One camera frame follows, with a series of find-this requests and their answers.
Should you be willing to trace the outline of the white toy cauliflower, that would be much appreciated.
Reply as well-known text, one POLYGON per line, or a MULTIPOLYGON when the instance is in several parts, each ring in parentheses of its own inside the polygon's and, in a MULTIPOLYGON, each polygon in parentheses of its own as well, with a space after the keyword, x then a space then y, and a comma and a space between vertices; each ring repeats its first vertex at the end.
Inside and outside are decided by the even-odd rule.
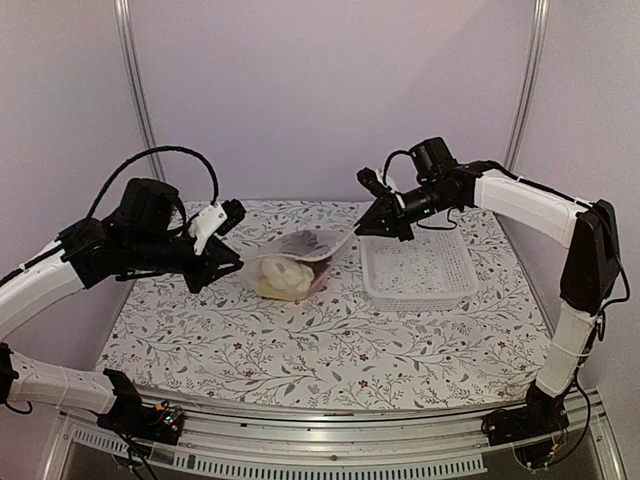
POLYGON ((260 261, 259 283, 282 291, 307 293, 314 273, 311 267, 284 257, 267 257, 260 261))

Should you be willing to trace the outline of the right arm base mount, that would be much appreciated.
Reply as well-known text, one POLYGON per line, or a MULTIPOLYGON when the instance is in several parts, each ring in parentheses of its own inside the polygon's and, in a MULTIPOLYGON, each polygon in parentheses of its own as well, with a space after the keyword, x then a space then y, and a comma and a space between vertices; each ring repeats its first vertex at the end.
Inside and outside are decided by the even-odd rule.
POLYGON ((531 384, 522 407, 490 412, 482 419, 481 431, 491 446, 527 440, 527 444, 515 449, 516 460, 529 469, 546 468, 559 449, 550 435, 569 426, 565 396, 563 393, 551 397, 531 384))

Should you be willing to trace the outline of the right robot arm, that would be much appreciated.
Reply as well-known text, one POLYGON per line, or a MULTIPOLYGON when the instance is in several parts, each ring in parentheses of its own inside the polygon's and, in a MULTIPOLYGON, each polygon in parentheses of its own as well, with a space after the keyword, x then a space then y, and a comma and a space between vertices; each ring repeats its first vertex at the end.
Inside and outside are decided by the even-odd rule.
POLYGON ((554 241, 565 251, 559 317, 543 366, 528 390, 533 400, 517 415, 517 427, 537 436, 552 424, 560 399, 601 336, 612 291, 622 277, 616 213, 606 200, 587 201, 519 177, 493 160, 461 163, 441 137, 405 150, 417 187, 402 192, 387 166, 364 167, 358 183, 374 198, 356 223, 358 236, 410 241, 421 220, 451 209, 490 211, 554 241))

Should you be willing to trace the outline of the dark red toy grapes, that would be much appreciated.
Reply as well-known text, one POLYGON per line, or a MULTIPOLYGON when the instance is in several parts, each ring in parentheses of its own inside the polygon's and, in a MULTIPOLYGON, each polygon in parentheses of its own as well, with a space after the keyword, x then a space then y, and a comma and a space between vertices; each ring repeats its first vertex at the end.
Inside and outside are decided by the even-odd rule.
POLYGON ((276 247, 279 253, 297 258, 321 258, 329 251, 332 243, 322 231, 301 230, 285 235, 276 247))

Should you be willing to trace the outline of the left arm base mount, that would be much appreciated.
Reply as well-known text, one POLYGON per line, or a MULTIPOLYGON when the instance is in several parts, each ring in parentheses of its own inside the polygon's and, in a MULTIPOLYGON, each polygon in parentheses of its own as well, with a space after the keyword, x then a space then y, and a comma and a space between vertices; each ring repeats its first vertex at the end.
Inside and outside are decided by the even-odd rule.
POLYGON ((163 400, 145 406, 133 383, 122 372, 104 369, 111 381, 115 401, 106 412, 97 414, 97 426, 124 437, 177 445, 184 426, 184 410, 163 400))

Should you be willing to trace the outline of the clear zip top bag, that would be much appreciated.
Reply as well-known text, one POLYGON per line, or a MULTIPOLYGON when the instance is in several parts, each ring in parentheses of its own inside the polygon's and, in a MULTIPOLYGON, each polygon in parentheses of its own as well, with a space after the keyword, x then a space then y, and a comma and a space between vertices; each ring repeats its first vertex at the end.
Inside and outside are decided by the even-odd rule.
POLYGON ((245 258, 243 284, 263 298, 304 300, 322 286, 354 240, 353 229, 306 229, 278 236, 245 258))

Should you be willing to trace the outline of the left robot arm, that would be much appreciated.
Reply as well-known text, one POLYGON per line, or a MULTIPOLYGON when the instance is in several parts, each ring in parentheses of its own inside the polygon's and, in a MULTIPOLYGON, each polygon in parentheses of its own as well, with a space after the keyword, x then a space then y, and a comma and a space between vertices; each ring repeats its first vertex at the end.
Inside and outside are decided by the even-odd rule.
MULTIPOLYGON (((183 277, 194 294, 241 269, 221 238, 246 215, 237 199, 214 201, 188 217, 176 188, 147 178, 130 180, 106 218, 82 219, 60 232, 36 257, 1 283, 1 335, 60 300, 108 278, 128 281, 164 274, 183 277)), ((38 402, 104 415, 128 434, 148 426, 136 388, 119 371, 68 369, 1 346, 1 401, 38 402)))

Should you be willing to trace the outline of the red toy bell pepper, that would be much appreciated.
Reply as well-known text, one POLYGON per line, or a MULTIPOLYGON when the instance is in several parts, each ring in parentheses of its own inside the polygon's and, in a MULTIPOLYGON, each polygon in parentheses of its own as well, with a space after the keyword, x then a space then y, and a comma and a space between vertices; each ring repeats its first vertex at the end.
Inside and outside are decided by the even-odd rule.
POLYGON ((312 270, 314 273, 314 279, 311 284, 311 289, 315 290, 326 280, 331 270, 331 266, 328 263, 316 263, 312 266, 312 270))

